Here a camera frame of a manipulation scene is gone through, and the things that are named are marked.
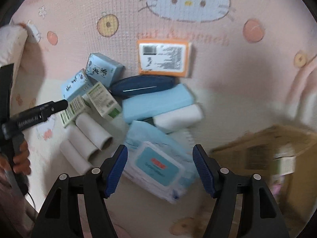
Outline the person left hand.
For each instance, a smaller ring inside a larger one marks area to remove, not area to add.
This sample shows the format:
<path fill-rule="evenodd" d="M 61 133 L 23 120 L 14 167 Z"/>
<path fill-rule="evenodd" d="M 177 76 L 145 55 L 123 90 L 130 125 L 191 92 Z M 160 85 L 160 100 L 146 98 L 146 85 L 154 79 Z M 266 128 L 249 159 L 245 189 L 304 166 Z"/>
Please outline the person left hand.
<path fill-rule="evenodd" d="M 31 163 L 29 161 L 29 147 L 26 140 L 24 140 L 20 147 L 20 154 L 16 155 L 13 158 L 14 166 L 13 169 L 11 169 L 9 162 L 4 156 L 1 156 L 1 173 L 5 171 L 11 171 L 13 170 L 16 174 L 24 174 L 24 175 L 30 175 L 31 174 Z"/>

